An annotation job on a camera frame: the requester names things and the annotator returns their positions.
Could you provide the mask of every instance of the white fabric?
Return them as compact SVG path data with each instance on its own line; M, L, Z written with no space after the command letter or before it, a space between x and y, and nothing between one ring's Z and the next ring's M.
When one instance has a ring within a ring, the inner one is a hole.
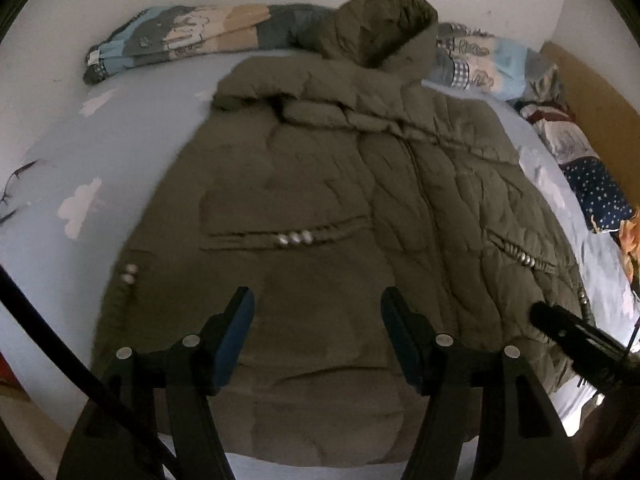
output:
M86 364L100 297L120 247L166 168L207 116L207 96L233 66L256 54L204 56L110 78L93 88L87 101L78 104L29 152L27 161L41 161L20 176L7 210L0 210L5 214L19 208L0 228L0 261ZM532 127L508 105L491 97L472 91L445 91L484 99L497 112L520 152L525 174L546 197L574 248L598 326L626 342L632 331L634 300L618 248L609 235L588 231L577 200ZM0 352L34 402L58 424L72 428L84 406L84 396L3 308L0 335ZM591 392L589 387L578 390L568 384L556 393L553 402L563 420L578 410ZM460 478L468 478L474 446L465 446L468 460L461 461ZM260 461L243 458L238 463L250 470ZM398 478L401 469L370 467L379 468L376 477L380 479ZM274 477L288 478L297 468L269 465L268 469ZM305 471L323 479L356 479L364 473L364 469Z

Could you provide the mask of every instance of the wooden board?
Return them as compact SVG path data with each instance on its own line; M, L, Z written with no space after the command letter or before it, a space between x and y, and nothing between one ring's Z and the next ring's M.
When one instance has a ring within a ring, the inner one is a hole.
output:
M640 205L640 114L592 68L547 41L541 53L560 67L566 99L632 206Z

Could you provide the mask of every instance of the black cable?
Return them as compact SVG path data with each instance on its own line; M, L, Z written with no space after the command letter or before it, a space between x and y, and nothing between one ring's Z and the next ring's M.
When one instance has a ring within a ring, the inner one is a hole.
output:
M14 280L0 265L0 303L24 329L27 335L40 347L63 374L72 381L87 397L96 403L105 413L112 416L146 448L160 457L162 463L174 475L180 478L177 458L167 449L149 428L138 420L127 406L120 402L62 342L42 316L25 297Z

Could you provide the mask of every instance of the mattress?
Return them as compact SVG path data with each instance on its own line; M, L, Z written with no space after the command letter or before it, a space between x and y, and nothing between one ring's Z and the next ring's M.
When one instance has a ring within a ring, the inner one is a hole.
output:
M0 216L15 211L0 226L0 261L85 364L111 265L164 172L207 116L217 82L248 56L286 54L217 54L130 70L92 88L30 149L26 161L36 163L11 180L10 197L0 204ZM638 306L617 245L609 235L587 229L574 194L532 127L491 97L441 90L483 99L496 111L524 173L574 249L598 326L626 342ZM34 402L60 426L72 428L86 400L82 393L4 309L0 333L0 352ZM590 386L575 383L552 397L567 422L593 395ZM391 477L397 476L393 470Z

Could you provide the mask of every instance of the red fabric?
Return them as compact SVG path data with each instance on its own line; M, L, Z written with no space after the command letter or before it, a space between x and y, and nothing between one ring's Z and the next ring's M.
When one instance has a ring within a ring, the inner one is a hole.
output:
M12 388L22 389L18 379L15 378L14 373L12 372L9 365L0 354L0 384L4 384L5 386L10 386Z

